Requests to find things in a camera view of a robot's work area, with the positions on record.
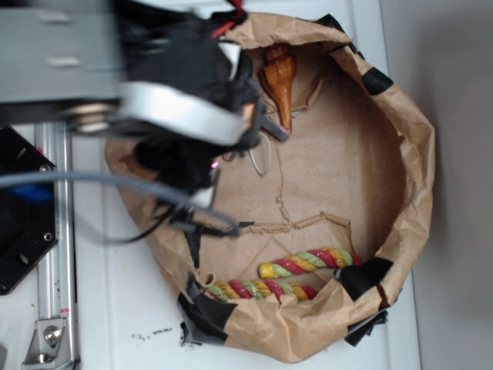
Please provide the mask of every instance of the orange wooden object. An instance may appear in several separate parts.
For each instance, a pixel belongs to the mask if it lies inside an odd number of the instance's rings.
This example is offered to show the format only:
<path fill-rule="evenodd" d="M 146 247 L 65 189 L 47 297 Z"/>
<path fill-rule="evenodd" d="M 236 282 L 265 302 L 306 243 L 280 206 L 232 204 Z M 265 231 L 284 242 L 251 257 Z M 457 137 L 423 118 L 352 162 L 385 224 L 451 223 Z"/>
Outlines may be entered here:
<path fill-rule="evenodd" d="M 266 51 L 266 65 L 260 72 L 263 89 L 276 103 L 280 124 L 292 131 L 291 86 L 296 75 L 297 61 L 287 53 L 285 44 L 277 44 Z"/>

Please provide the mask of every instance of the metal bracket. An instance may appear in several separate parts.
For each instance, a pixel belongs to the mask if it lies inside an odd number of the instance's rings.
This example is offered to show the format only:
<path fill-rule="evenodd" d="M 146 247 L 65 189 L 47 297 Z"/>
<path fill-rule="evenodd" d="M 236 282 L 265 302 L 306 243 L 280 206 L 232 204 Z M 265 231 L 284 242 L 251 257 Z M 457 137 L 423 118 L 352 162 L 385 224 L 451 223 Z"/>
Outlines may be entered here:
<path fill-rule="evenodd" d="M 70 340 L 66 335 L 66 320 L 39 320 L 22 370 L 58 368 L 70 362 Z"/>
<path fill-rule="evenodd" d="M 5 365 L 5 361 L 7 360 L 7 350 L 0 345 L 0 370 L 3 370 L 3 365 Z"/>
<path fill-rule="evenodd" d="M 43 148 L 45 155 L 56 163 L 60 171 L 71 170 L 71 141 L 64 123 L 35 125 L 35 143 Z M 41 349 L 38 355 L 46 353 L 48 356 L 41 355 L 39 360 L 45 361 L 42 368 L 66 370 L 72 369 L 79 359 L 72 185 L 59 181 L 55 184 L 55 194 L 59 242 L 38 264 L 38 304 L 40 321 L 63 320 L 63 326 L 53 325 L 61 331 L 63 339 L 56 361 L 47 361 L 51 355 Z M 53 329 L 49 337 L 53 335 L 57 336 L 57 330 Z"/>

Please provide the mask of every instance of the twisted rope toy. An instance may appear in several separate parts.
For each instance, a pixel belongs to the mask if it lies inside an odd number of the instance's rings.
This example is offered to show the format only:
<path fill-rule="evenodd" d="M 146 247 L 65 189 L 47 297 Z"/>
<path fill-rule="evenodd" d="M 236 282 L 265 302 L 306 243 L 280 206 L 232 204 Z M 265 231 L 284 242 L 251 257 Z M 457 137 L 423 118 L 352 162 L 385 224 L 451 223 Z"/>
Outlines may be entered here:
<path fill-rule="evenodd" d="M 262 279 L 288 278 L 294 274 L 313 272 L 318 268 L 361 266 L 363 261 L 355 254 L 341 248 L 312 249 L 259 266 Z"/>
<path fill-rule="evenodd" d="M 212 298 L 217 301 L 228 299 L 256 298 L 258 300 L 274 293 L 277 300 L 283 294 L 294 294 L 299 302 L 314 299 L 317 291 L 309 285 L 300 286 L 296 283 L 276 283 L 272 280 L 255 281 L 218 281 L 207 289 Z"/>

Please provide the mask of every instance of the black tape strip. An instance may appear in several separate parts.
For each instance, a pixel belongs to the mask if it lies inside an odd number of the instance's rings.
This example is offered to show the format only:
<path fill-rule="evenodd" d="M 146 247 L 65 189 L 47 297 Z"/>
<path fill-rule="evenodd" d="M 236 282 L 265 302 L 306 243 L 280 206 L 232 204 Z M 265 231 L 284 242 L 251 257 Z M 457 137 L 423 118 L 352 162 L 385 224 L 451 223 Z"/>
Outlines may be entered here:
<path fill-rule="evenodd" d="M 394 84 L 394 81 L 375 67 L 366 72 L 362 79 L 364 87 L 372 96 L 383 93 Z"/>
<path fill-rule="evenodd" d="M 249 227 L 254 225 L 255 223 L 253 221 L 242 221 L 238 224 L 238 227 Z"/>
<path fill-rule="evenodd" d="M 318 21 L 315 23 L 318 23 L 319 25 L 325 25 L 326 27 L 331 27 L 333 29 L 336 29 L 338 31 L 344 32 L 342 26 L 340 23 L 332 16 L 332 14 L 327 14 L 324 17 L 320 18 Z M 356 45 L 352 42 L 347 44 L 347 46 L 350 47 L 351 51 L 355 54 L 358 54 L 362 59 L 364 59 L 363 54 L 361 54 L 360 51 L 358 51 Z"/>
<path fill-rule="evenodd" d="M 365 335 L 371 335 L 371 332 L 373 331 L 375 325 L 385 324 L 387 322 L 387 316 L 387 311 L 381 311 L 376 313 L 369 320 L 363 320 L 354 325 L 351 325 L 348 328 L 350 334 L 346 338 L 344 338 L 344 340 L 353 347 L 356 347 Z"/>
<path fill-rule="evenodd" d="M 187 329 L 183 330 L 183 341 L 224 345 L 228 338 L 224 327 L 236 304 L 218 302 L 206 297 L 193 277 L 189 279 L 187 292 L 193 303 L 190 303 L 183 294 L 178 297 Z"/>
<path fill-rule="evenodd" d="M 394 262 L 373 257 L 361 266 L 349 266 L 336 271 L 336 278 L 353 301 L 380 284 Z"/>
<path fill-rule="evenodd" d="M 197 229 L 190 232 L 185 232 L 185 238 L 188 243 L 188 248 L 190 249 L 190 254 L 192 255 L 193 266 L 200 266 L 200 240 L 202 238 L 202 233 Z"/>

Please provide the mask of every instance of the white wall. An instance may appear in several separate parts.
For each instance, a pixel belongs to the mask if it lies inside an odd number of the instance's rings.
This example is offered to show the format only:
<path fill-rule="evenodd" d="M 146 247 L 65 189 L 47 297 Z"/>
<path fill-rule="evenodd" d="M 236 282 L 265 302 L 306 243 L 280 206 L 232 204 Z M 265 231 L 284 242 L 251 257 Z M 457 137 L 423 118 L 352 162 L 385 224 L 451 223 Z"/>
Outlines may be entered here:
<path fill-rule="evenodd" d="M 414 269 L 424 370 L 493 368 L 493 2 L 381 0 L 391 77 L 438 132 Z"/>

